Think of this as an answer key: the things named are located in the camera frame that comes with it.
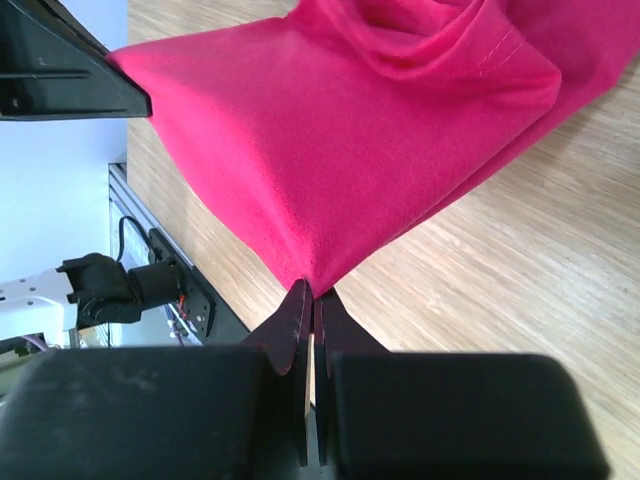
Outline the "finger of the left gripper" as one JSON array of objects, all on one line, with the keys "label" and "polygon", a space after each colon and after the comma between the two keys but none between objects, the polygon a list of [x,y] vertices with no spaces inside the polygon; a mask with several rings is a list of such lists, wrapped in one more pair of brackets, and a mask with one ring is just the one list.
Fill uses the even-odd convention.
[{"label": "finger of the left gripper", "polygon": [[147,118],[148,94],[59,1],[1,3],[1,119]]}]

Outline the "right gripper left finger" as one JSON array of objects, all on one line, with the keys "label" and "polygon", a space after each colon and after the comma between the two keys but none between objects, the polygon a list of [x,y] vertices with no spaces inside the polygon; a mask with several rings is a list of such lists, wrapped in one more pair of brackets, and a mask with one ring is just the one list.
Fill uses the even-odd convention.
[{"label": "right gripper left finger", "polygon": [[29,361],[1,409],[5,479],[296,479],[313,296],[295,282],[235,345]]}]

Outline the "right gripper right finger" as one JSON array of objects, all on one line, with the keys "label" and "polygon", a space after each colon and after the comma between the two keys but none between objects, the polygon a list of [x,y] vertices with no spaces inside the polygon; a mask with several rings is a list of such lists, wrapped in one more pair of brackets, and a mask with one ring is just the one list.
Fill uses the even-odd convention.
[{"label": "right gripper right finger", "polygon": [[338,479],[606,479],[571,375],[534,353],[399,353],[313,306],[318,455]]}]

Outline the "pink red t shirt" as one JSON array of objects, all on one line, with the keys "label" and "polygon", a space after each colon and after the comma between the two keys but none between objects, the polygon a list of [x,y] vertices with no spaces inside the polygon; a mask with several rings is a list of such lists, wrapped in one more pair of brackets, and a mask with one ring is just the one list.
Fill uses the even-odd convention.
[{"label": "pink red t shirt", "polygon": [[321,295],[638,51],[635,1],[302,1],[109,59],[208,209],[284,286]]}]

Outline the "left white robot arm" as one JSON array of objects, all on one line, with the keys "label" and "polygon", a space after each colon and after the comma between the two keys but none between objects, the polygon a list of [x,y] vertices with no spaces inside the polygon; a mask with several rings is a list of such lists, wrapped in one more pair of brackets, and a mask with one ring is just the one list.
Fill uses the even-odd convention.
[{"label": "left white robot arm", "polygon": [[[147,118],[149,95],[108,60],[109,51],[59,1],[1,4],[1,118],[60,121]],[[127,270],[90,253],[1,286],[1,338],[41,337],[132,324],[179,299],[173,259]]]}]

